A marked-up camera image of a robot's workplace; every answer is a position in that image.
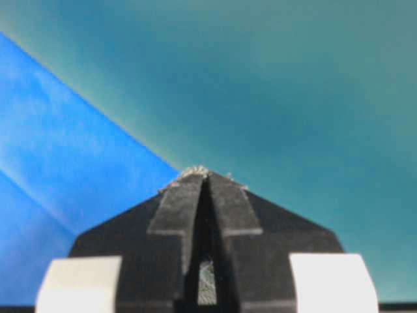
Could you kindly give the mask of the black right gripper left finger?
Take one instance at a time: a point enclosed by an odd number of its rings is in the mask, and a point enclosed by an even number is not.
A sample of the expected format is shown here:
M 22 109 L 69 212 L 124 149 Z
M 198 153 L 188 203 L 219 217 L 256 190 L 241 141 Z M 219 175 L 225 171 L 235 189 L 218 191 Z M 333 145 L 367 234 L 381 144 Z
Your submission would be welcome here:
M 37 312 L 195 312 L 198 207 L 208 172 L 191 168 L 157 196 L 81 234 L 50 263 Z

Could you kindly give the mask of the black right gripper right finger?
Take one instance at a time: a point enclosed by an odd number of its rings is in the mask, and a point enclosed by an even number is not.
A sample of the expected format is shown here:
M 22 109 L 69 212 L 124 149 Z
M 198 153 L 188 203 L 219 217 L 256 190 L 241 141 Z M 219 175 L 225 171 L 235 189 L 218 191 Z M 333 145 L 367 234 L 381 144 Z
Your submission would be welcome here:
M 336 235 L 212 173 L 215 268 L 222 312 L 377 312 L 363 258 Z

